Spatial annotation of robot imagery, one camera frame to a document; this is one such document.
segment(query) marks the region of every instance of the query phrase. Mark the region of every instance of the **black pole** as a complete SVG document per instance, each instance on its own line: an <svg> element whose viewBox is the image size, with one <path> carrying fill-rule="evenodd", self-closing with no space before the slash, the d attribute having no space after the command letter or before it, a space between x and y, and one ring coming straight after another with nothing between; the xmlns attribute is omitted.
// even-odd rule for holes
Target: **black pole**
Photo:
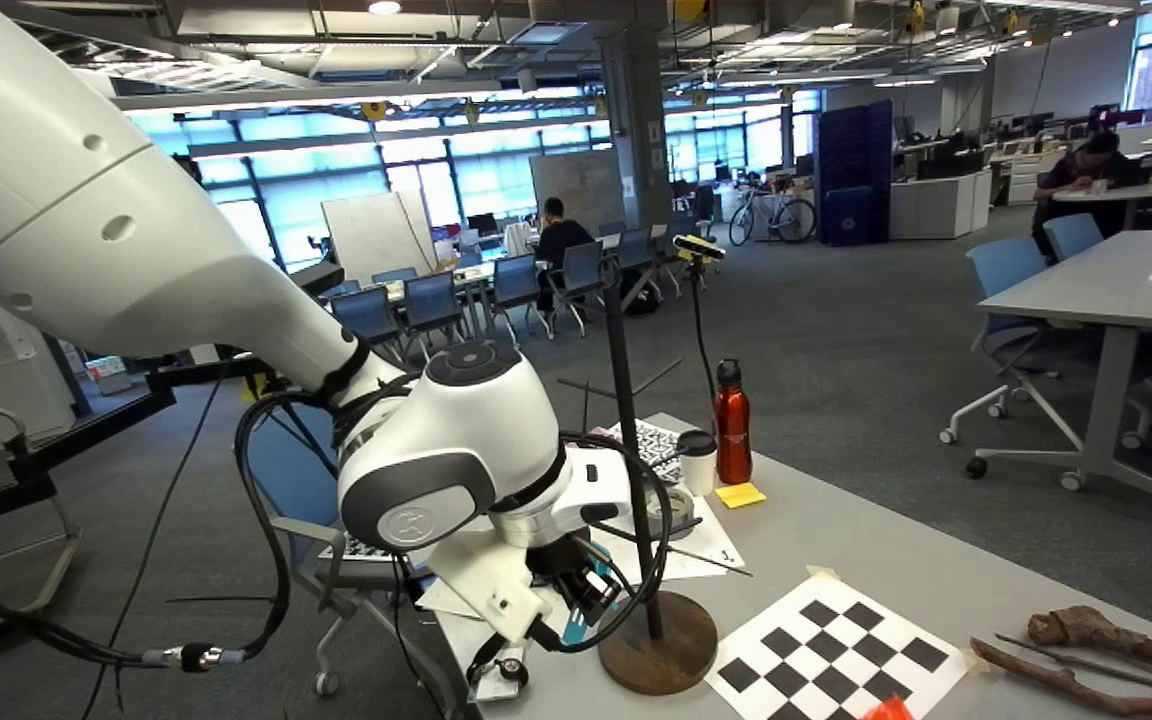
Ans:
<svg viewBox="0 0 1152 720"><path fill-rule="evenodd" d="M613 389L616 389L616 411L618 411L618 440L625 452L640 457L640 429L633 409L633 375L627 375L627 345L625 345L625 310L618 310L618 273L613 268L605 280L605 308L606 308L606 346L613 346ZM635 465L627 465L627 509L633 509L633 536L640 551L640 585L651 574L651 523L649 523L649 497L643 475ZM660 638L660 602L649 596L649 633Z"/></svg>

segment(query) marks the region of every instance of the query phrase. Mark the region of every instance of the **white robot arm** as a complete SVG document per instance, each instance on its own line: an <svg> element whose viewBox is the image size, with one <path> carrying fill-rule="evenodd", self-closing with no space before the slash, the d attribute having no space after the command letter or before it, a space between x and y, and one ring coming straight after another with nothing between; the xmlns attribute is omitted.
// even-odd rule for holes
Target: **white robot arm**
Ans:
<svg viewBox="0 0 1152 720"><path fill-rule="evenodd" d="M423 549L482 513L512 515L512 540L559 532L518 519L564 479L559 422L531 364L451 356L408 399L355 411L396 369L255 258L148 134L5 16L0 303L96 352L236 345L329 394L348 420L340 519L364 543Z"/></svg>

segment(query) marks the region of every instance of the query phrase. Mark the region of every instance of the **black stand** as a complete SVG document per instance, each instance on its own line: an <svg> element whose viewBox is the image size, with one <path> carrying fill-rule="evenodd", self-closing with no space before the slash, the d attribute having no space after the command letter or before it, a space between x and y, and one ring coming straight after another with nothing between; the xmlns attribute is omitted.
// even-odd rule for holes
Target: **black stand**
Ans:
<svg viewBox="0 0 1152 720"><path fill-rule="evenodd" d="M640 457L635 409L633 409L633 375L627 375L627 345L625 345L625 308L618 308L618 275L613 273L605 284L606 308L606 346L613 346L613 379L616 379L616 411L618 440L633 457ZM651 574L651 523L640 467L627 472L633 529L640 551L640 574ZM704 679L716 655L718 633L712 615L677 592L651 592L616 635L599 643L605 673L643 697L671 697Z"/></svg>

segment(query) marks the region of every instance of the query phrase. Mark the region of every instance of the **pillar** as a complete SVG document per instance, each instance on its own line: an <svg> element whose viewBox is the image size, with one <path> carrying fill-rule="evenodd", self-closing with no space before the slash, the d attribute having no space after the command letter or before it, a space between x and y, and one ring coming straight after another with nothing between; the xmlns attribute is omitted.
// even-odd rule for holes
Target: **pillar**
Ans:
<svg viewBox="0 0 1152 720"><path fill-rule="evenodd" d="M599 60L606 86L606 133L618 171L625 226L667 224L667 148L654 24L605 24Z"/></svg>

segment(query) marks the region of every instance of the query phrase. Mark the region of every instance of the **person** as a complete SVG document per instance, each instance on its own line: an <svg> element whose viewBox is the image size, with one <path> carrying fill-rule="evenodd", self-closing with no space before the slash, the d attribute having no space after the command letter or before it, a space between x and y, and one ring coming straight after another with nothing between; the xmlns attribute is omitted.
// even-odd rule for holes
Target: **person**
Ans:
<svg viewBox="0 0 1152 720"><path fill-rule="evenodd" d="M1042 230L1053 215L1071 215L1071 213L1091 213L1104 235L1115 235L1122 226L1122 204L1058 204L1057 193L1077 193L1077 189L1115 189L1127 182L1135 168L1119 153L1115 133L1097 133L1082 140L1077 153L1069 153L1037 189L1037 208L1030 208L1030 240L1057 264L1057 247Z"/></svg>
<svg viewBox="0 0 1152 720"><path fill-rule="evenodd" d="M593 243L586 226L569 221L569 208L559 194L542 199L542 230L536 243L536 258L539 258L539 295L536 308L542 315L551 315L551 284L564 284L564 251L577 243Z"/></svg>

